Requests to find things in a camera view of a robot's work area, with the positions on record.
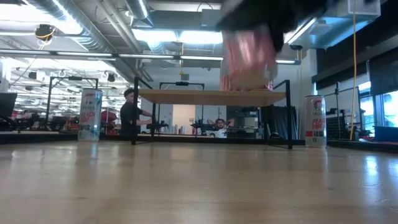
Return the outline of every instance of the ceiling light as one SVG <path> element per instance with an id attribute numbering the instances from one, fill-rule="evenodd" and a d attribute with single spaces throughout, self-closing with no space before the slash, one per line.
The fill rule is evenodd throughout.
<path id="1" fill-rule="evenodd" d="M 65 77 L 67 75 L 67 73 L 64 71 L 64 69 L 62 69 L 60 72 L 58 72 L 58 77 Z"/>
<path id="2" fill-rule="evenodd" d="M 140 30 L 133 29 L 132 32 L 137 40 L 145 42 L 173 42 L 177 36 L 172 30 Z"/>
<path id="3" fill-rule="evenodd" d="M 179 41 L 185 44 L 220 44 L 223 36 L 220 32 L 210 31 L 183 31 Z"/>
<path id="4" fill-rule="evenodd" d="M 115 81 L 115 78 L 114 78 L 114 74 L 113 73 L 110 73 L 109 75 L 108 75 L 108 79 L 107 79 L 109 82 L 114 82 Z"/>
<path id="5" fill-rule="evenodd" d="M 278 64 L 284 64 L 284 65 L 295 65 L 295 64 L 300 64 L 296 60 L 276 60 L 276 63 Z"/>
<path id="6" fill-rule="evenodd" d="M 222 61 L 222 57 L 203 57 L 203 56 L 181 56 L 182 60 L 212 60 L 212 61 Z"/>
<path id="7" fill-rule="evenodd" d="M 3 54 L 26 54 L 26 55 L 50 55 L 48 51 L 41 50 L 13 50 L 13 49 L 0 49 Z"/>
<path id="8" fill-rule="evenodd" d="M 290 40 L 287 41 L 288 44 L 292 44 L 295 42 L 305 31 L 307 31 L 315 22 L 317 21 L 317 18 L 312 18 L 307 24 L 304 25 L 304 27 L 300 26 L 297 28 L 295 31 L 295 34 L 290 38 Z"/>
<path id="9" fill-rule="evenodd" d="M 174 59 L 173 55 L 119 54 L 121 58 Z"/>
<path id="10" fill-rule="evenodd" d="M 89 52 L 58 52 L 61 56 L 77 56 L 77 57 L 112 57 L 107 53 L 89 53 Z"/>

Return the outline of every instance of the white can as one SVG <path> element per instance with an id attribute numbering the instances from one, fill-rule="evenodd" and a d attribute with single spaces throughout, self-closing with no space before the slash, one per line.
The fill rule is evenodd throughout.
<path id="1" fill-rule="evenodd" d="M 326 147 L 326 107 L 323 96 L 305 97 L 305 145 Z"/>
<path id="2" fill-rule="evenodd" d="M 101 106 L 101 90 L 83 90 L 80 105 L 79 141 L 98 141 L 100 139 Z"/>

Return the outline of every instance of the person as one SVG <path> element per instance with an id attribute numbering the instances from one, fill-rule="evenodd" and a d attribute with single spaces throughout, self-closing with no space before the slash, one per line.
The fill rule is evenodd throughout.
<path id="1" fill-rule="evenodd" d="M 217 131 L 213 131 L 212 134 L 215 135 L 216 138 L 226 138 L 226 129 L 227 127 L 233 127 L 235 120 L 234 119 L 229 119 L 227 122 L 225 122 L 224 119 L 218 118 L 216 121 L 212 121 L 210 119 L 207 120 L 208 124 L 213 124 L 216 126 Z"/>
<path id="2" fill-rule="evenodd" d="M 148 119 L 146 121 L 141 121 L 139 119 L 139 116 L 143 115 L 143 116 L 147 116 L 147 117 L 152 117 L 152 115 L 150 113 L 138 108 L 137 117 L 133 118 L 132 112 L 134 111 L 134 105 L 133 105 L 134 90 L 132 88 L 127 89 L 124 92 L 124 97 L 126 99 L 126 102 L 125 102 L 125 104 L 123 104 L 122 108 L 120 109 L 120 118 L 121 118 L 120 135 L 130 137 L 132 135 L 132 131 L 134 128 L 132 126 L 133 119 L 136 119 L 136 121 L 137 121 L 137 124 L 136 124 L 137 132 L 136 133 L 139 134 L 139 133 L 141 133 L 141 125 L 152 123 L 152 119 Z"/>

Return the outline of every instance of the wooden floor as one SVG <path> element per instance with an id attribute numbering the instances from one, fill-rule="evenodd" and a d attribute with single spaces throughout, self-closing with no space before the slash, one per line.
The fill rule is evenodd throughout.
<path id="1" fill-rule="evenodd" d="M 397 223 L 398 157 L 101 142 L 0 146 L 0 223 Z"/>

